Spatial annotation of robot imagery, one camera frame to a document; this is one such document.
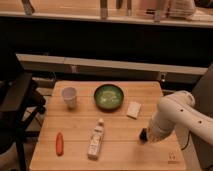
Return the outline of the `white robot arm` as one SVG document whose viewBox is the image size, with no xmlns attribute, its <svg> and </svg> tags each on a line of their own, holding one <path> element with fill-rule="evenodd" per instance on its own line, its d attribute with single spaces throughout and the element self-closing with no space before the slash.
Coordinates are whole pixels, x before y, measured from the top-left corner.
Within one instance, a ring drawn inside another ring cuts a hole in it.
<svg viewBox="0 0 213 171">
<path fill-rule="evenodd" d="M 148 141 L 162 141 L 171 135 L 176 124 L 180 124 L 213 145 L 213 118 L 195 110 L 194 106 L 195 98 L 188 91 L 177 91 L 161 97 L 157 102 L 157 112 L 147 127 Z"/>
</svg>

